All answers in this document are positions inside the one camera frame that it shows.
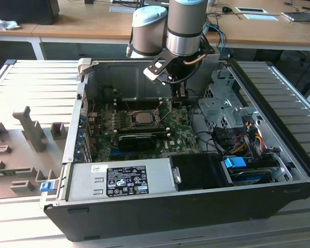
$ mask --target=power supply label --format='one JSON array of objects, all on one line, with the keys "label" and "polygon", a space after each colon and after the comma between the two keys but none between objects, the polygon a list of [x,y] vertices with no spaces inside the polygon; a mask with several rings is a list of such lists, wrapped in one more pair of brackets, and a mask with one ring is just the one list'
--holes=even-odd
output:
[{"label": "power supply label", "polygon": [[107,196],[115,197],[148,193],[146,166],[107,169]]}]

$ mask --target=yellow wire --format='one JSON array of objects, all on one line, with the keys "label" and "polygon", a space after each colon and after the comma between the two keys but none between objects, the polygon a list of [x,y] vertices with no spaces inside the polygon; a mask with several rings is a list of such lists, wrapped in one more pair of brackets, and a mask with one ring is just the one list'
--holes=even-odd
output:
[{"label": "yellow wire", "polygon": [[243,143],[241,146],[239,146],[237,149],[235,149],[232,153],[236,153],[236,152],[240,151],[241,149],[244,149],[246,147],[246,145],[247,145],[246,142]]}]

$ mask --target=black computer case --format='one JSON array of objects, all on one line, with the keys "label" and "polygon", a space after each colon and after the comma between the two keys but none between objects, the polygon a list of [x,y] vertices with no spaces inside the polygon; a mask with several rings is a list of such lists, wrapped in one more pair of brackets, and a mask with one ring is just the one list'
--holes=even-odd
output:
[{"label": "black computer case", "polygon": [[0,0],[0,19],[52,25],[58,18],[57,0]]}]

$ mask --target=blue tab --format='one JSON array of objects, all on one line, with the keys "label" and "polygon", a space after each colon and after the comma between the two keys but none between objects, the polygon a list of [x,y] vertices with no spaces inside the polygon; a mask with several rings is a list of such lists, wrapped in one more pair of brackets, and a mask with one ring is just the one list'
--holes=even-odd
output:
[{"label": "blue tab", "polygon": [[243,157],[229,157],[224,160],[226,168],[247,167]]},{"label": "blue tab", "polygon": [[54,191],[54,182],[42,182],[40,185],[41,192],[52,192]]}]

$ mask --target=wooden desk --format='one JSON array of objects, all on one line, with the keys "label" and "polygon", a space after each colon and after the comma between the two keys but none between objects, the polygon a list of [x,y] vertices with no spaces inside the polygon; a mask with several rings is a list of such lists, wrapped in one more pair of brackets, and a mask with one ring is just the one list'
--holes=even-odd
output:
[{"label": "wooden desk", "polygon": [[[0,40],[30,42],[37,59],[44,59],[43,42],[127,44],[132,13],[109,12],[110,3],[85,5],[84,1],[58,1],[60,13],[54,25],[22,24],[22,29],[0,30]],[[221,0],[221,3],[229,4],[235,13],[239,13],[235,7],[263,8],[268,14],[295,11],[282,0]],[[310,7],[306,1],[293,3],[300,9]],[[310,51],[310,23],[290,23],[284,16],[275,16],[278,21],[248,20],[242,14],[239,20],[234,14],[222,14],[220,4],[208,7],[208,12],[214,11],[221,15],[219,25],[227,37],[226,47]],[[214,17],[209,19],[216,23]],[[212,45],[219,40],[216,32],[208,33],[207,37]]]},{"label": "wooden desk", "polygon": [[132,13],[109,12],[110,3],[59,0],[59,20],[54,25],[38,25],[39,37],[129,39]]},{"label": "wooden desk", "polygon": [[[310,23],[290,22],[281,12],[295,12],[295,9],[283,4],[283,0],[221,0],[222,4],[229,4],[234,13],[240,13],[235,7],[252,7],[265,9],[268,14],[273,14],[278,21],[248,20],[240,14],[240,20],[234,14],[222,14],[221,5],[208,7],[208,12],[218,12],[218,20],[222,32],[226,34],[227,46],[241,48],[271,48],[303,50],[310,49]],[[310,7],[310,2],[293,1],[294,5],[302,10],[302,6]],[[209,20],[216,24],[216,19],[209,16]],[[208,34],[210,42],[218,41],[218,35]]]},{"label": "wooden desk", "polygon": [[36,23],[23,23],[20,24],[20,28],[17,29],[8,29],[7,31],[3,31],[0,29],[0,35],[7,36],[32,36],[32,31],[37,26]]}]

